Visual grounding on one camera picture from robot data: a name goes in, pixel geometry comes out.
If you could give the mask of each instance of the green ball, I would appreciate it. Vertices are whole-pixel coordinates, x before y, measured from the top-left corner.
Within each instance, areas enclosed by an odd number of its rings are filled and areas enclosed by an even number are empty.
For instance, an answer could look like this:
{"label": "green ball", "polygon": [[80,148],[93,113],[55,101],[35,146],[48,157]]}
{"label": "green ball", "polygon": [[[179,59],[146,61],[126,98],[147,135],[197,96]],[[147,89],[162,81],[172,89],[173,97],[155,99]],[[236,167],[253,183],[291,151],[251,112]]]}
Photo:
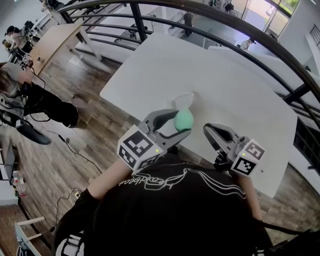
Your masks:
{"label": "green ball", "polygon": [[174,127],[180,132],[184,129],[191,129],[194,124],[194,116],[189,109],[180,110],[174,118]]}

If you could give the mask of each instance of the metal railing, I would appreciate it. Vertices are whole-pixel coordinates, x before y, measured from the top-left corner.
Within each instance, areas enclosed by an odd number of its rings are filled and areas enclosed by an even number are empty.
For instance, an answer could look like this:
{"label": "metal railing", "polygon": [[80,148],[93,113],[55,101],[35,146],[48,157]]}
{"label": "metal railing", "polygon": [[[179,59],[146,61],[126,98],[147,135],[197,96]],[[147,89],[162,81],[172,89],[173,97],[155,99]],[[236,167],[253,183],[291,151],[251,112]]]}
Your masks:
{"label": "metal railing", "polygon": [[[110,11],[109,13],[94,13],[94,14],[82,14],[82,15],[68,15],[68,11],[73,11],[76,9],[83,9],[83,8],[90,8],[92,6],[97,5],[111,5],[111,4],[122,4],[126,5],[129,4],[132,14],[122,14],[122,13],[112,13]],[[264,63],[262,63],[257,58],[250,55],[248,52],[241,50],[237,46],[215,36],[214,34],[210,34],[208,32],[205,32],[199,28],[195,28],[192,26],[188,26],[182,23],[174,22],[171,20],[158,18],[154,16],[144,16],[141,15],[139,4],[147,4],[147,5],[156,5],[156,6],[163,6],[163,7],[169,7],[174,9],[183,10],[185,12],[190,12],[196,15],[200,15],[206,18],[209,18],[211,20],[217,21],[219,23],[222,23],[226,26],[229,26],[247,36],[257,41],[260,45],[268,49],[270,52],[272,52],[275,56],[277,56],[280,60],[282,60],[303,82],[303,84],[298,87],[297,89],[293,90],[282,78],[281,75],[274,72],[272,69],[270,69],[268,66],[266,66]],[[105,17],[121,17],[124,19],[134,19],[135,26],[129,27],[129,26],[121,26],[121,25],[114,25],[114,24],[99,24],[98,22],[87,23],[86,20],[83,23],[84,27],[87,27],[87,31],[91,27],[106,27],[106,28],[116,28],[121,30],[127,30],[127,31],[134,31],[139,33],[140,40],[132,39],[129,37],[125,37],[122,35],[116,35],[116,34],[106,34],[101,32],[88,32],[88,34],[93,35],[99,35],[99,36],[106,36],[106,37],[112,37],[116,39],[121,40],[127,40],[134,43],[141,44],[146,40],[147,35],[150,35],[152,31],[148,31],[145,29],[144,21],[151,21],[155,23],[161,23],[166,24],[170,26],[174,26],[177,28],[181,28],[183,30],[189,30],[192,31],[195,34],[198,34],[200,36],[203,36],[204,38],[207,38],[211,41],[217,42],[218,44],[221,44],[236,53],[240,54],[244,58],[250,60],[251,62],[255,63],[258,67],[260,67],[262,70],[267,72],[271,77],[273,77],[279,84],[281,84],[287,91],[288,94],[285,95],[282,99],[287,104],[292,104],[293,102],[298,103],[301,108],[303,108],[306,112],[306,115],[308,115],[317,125],[317,127],[320,129],[320,121],[318,120],[315,113],[311,110],[311,108],[301,99],[303,95],[305,95],[308,92],[312,92],[314,97],[320,102],[320,88],[316,81],[312,78],[312,76],[305,70],[305,68],[298,62],[296,58],[293,57],[293,55],[288,52],[283,46],[281,46],[278,42],[276,42],[273,38],[262,32],[261,30],[257,29],[253,25],[247,23],[246,21],[233,16],[229,13],[220,11],[214,7],[198,3],[191,0],[91,0],[91,1],[84,1],[79,4],[74,4],[70,6],[66,6],[59,10],[62,17],[65,19],[67,23],[73,23],[74,20],[79,18],[98,18],[103,19]],[[122,48],[126,48],[129,50],[135,50],[133,47],[129,47],[124,44],[119,44],[116,42],[110,42],[102,39],[92,38],[92,41],[97,41],[105,44],[110,44]],[[320,152],[320,143],[317,141],[315,136],[312,134],[312,132],[308,129],[304,123],[302,123],[303,126],[305,126],[306,131],[308,132],[308,135],[310,138],[314,140],[313,142],[313,148],[317,148]],[[317,171],[320,170],[320,160],[317,161],[317,163],[312,163],[313,166],[316,167]]]}
{"label": "metal railing", "polygon": [[316,25],[314,25],[310,31],[310,34],[311,34],[316,46],[320,50],[320,30],[319,30],[319,28]]}

